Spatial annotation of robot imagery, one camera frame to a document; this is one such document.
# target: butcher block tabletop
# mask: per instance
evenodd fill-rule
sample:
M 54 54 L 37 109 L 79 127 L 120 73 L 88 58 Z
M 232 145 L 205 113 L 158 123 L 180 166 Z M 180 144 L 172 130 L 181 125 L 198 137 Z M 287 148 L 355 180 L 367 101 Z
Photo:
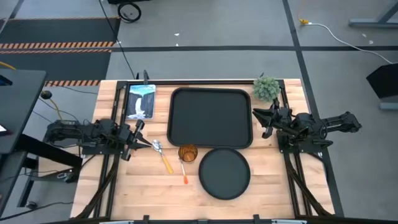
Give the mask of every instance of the butcher block tabletop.
M 99 86 L 93 121 L 110 118 L 116 92 L 117 80 L 104 80 Z M 264 128 L 252 116 L 253 142 L 246 149 L 238 150 L 247 160 L 251 179 L 249 187 L 238 198 L 219 200 L 210 196 L 201 186 L 198 167 L 203 156 L 210 151 L 198 148 L 198 157 L 191 164 L 185 164 L 188 184 L 184 184 L 178 159 L 178 147 L 167 140 L 170 97 L 180 87 L 235 88 L 246 91 L 251 98 L 251 108 L 268 109 L 264 103 L 253 97 L 252 85 L 157 85 L 153 119 L 146 119 L 142 130 L 149 142 L 159 140 L 169 160 L 173 174 L 169 174 L 159 153 L 153 148 L 133 151 L 130 161 L 119 161 L 116 188 L 114 191 L 112 220 L 142 220 L 149 215 L 151 220 L 196 220 L 196 219 L 252 219 L 254 214 L 261 218 L 293 218 L 293 208 L 283 155 L 279 152 L 276 134 L 269 139 L 261 138 Z M 307 102 L 299 79 L 285 79 L 285 89 L 293 114 L 308 112 Z M 121 106 L 118 117 L 120 121 Z M 136 121 L 126 121 L 132 128 Z M 315 198 L 330 213 L 334 213 L 323 164 L 316 158 L 301 154 L 305 180 Z M 78 215 L 89 203 L 98 189 L 103 156 L 97 155 L 80 172 L 71 217 Z M 101 215 L 105 214 L 108 191 L 104 193 Z M 302 195 L 297 194 L 300 211 L 303 214 Z

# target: orange and black striped tape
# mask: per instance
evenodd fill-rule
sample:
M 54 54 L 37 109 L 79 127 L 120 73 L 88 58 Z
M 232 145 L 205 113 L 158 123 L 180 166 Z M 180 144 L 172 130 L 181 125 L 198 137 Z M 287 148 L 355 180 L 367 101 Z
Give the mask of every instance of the orange and black striped tape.
M 5 50 L 0 54 L 59 54 L 59 53 L 90 53 L 112 52 L 110 49 L 81 49 L 81 50 Z
M 98 86 L 101 80 L 61 80 L 46 81 L 44 86 Z
M 0 44 L 0 49 L 57 49 L 79 47 L 112 47 L 113 41 L 99 42 L 53 42 L 53 43 L 11 43 Z

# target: small green plant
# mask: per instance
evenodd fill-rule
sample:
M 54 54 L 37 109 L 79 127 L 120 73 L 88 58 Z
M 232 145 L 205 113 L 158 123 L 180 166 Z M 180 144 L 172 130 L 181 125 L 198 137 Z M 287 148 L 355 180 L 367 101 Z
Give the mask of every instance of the small green plant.
M 279 83 L 272 77 L 260 77 L 254 81 L 253 95 L 259 100 L 271 102 L 280 93 Z

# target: gray floor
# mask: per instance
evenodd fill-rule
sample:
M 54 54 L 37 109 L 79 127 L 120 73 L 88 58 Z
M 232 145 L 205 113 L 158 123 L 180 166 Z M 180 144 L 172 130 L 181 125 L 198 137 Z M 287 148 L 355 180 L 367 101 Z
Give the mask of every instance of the gray floor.
M 352 29 L 348 19 L 376 17 L 393 0 L 301 0 L 300 17 L 330 27 L 339 38 L 354 45 L 398 45 L 398 29 Z M 6 0 L 0 17 L 7 17 L 15 1 Z M 103 2 L 109 16 L 115 8 Z M 300 1 L 289 0 L 294 18 Z M 122 24 L 119 38 L 125 47 L 184 45 L 292 45 L 289 27 L 280 0 L 152 0 L 139 2 L 142 19 Z M 17 17 L 96 17 L 102 16 L 97 0 L 25 0 Z M 340 46 L 321 27 L 299 27 L 304 46 Z M 379 52 L 398 62 L 398 52 Z M 295 52 L 129 52 L 135 72 L 146 69 L 155 78 L 254 78 L 264 72 L 277 78 L 301 78 Z M 347 217 L 398 220 L 398 156 L 394 140 L 398 113 L 379 111 L 378 99 L 365 77 L 385 62 L 363 52 L 304 52 L 305 63 L 317 106 L 322 117 L 350 111 L 363 129 L 355 134 L 331 133 L 330 147 L 343 210 Z M 128 79 L 131 74 L 121 53 L 112 53 L 107 79 Z M 98 91 L 96 87 L 80 90 Z M 54 100 L 80 120 L 92 118 L 95 96 L 51 88 Z M 35 111 L 50 120 L 57 115 L 38 102 Z M 25 133 L 41 139 L 48 122 L 32 114 Z M 13 202 L 23 187 L 18 180 L 4 215 L 24 211 Z M 72 201 L 75 184 L 38 183 L 30 199 L 44 205 Z M 71 206 L 57 205 L 5 223 L 66 220 Z

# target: yellow cable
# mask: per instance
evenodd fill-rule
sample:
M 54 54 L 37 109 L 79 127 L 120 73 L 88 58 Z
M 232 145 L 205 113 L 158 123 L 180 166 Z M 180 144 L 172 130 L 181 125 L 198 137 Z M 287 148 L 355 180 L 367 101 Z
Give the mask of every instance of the yellow cable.
M 17 70 L 17 69 L 14 68 L 13 66 L 11 66 L 11 65 L 9 65 L 9 64 L 7 64 L 7 63 L 4 63 L 4 62 L 0 62 L 0 65 L 3 65 L 3 66 L 5 66 L 5 67 L 10 68 L 10 69 L 13 69 L 13 70 Z M 63 119 L 62 119 L 62 117 L 61 117 L 60 110 L 58 109 L 57 104 L 56 104 L 53 100 L 51 100 L 51 99 L 49 99 L 49 100 L 50 100 L 50 102 L 54 105 L 55 109 L 57 110 L 58 116 L 59 116 L 60 119 L 63 121 Z
M 11 66 L 11 65 L 9 65 L 9 64 L 7 64 L 7 63 L 4 63 L 4 62 L 0 62 L 0 65 L 5 66 L 5 67 L 7 67 L 7 68 L 11 68 L 11 69 L 13 69 L 13 70 L 17 70 L 17 69 L 14 68 L 13 66 Z

